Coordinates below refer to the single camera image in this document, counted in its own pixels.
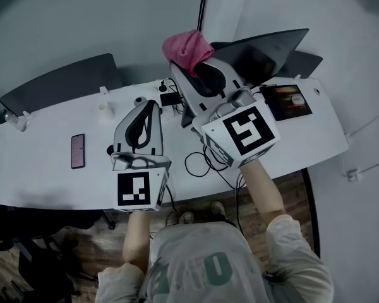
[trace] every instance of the small black box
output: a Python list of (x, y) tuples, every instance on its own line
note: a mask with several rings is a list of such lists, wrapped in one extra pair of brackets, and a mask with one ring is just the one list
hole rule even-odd
[(160, 100), (162, 102), (162, 107), (165, 107), (166, 105), (174, 105), (181, 103), (181, 98), (178, 92), (160, 94)]

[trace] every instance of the white wall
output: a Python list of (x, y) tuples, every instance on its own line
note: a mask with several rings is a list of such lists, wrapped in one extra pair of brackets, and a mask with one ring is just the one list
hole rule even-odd
[[(235, 39), (310, 28), (298, 49), (324, 58), (312, 77), (351, 133), (379, 114), (379, 13), (366, 6), (361, 0), (246, 0)], [(379, 120), (356, 135), (344, 158), (347, 169), (379, 162)], [(342, 176), (340, 158), (309, 172), (335, 302), (378, 302), (379, 167), (358, 184)]]
[(202, 34), (207, 42), (232, 42), (244, 0), (207, 0)]
[(161, 45), (196, 28), (200, 0), (0, 0), (0, 96), (110, 52), (124, 85), (169, 75)]

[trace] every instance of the outlet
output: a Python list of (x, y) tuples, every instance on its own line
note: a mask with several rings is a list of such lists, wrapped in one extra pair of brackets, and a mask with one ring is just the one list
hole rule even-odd
[(349, 170), (347, 172), (347, 179), (349, 182), (359, 182), (362, 175), (359, 173), (358, 169)]

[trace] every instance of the forearm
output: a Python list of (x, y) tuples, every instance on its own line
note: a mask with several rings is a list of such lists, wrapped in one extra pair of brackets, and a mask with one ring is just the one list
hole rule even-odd
[(147, 212), (133, 212), (129, 216), (122, 259), (147, 272), (150, 250), (150, 217)]
[(282, 196), (259, 160), (242, 166), (240, 171), (247, 183), (251, 198), (266, 224), (275, 217), (285, 214)]

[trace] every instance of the gray t-shirt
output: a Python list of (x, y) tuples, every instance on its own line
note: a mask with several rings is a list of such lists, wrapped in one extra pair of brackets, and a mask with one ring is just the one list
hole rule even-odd
[(243, 235), (225, 222), (174, 225), (152, 241), (146, 276), (132, 264), (99, 273), (97, 303), (110, 302), (331, 302), (327, 268), (289, 215), (267, 229), (270, 274)]

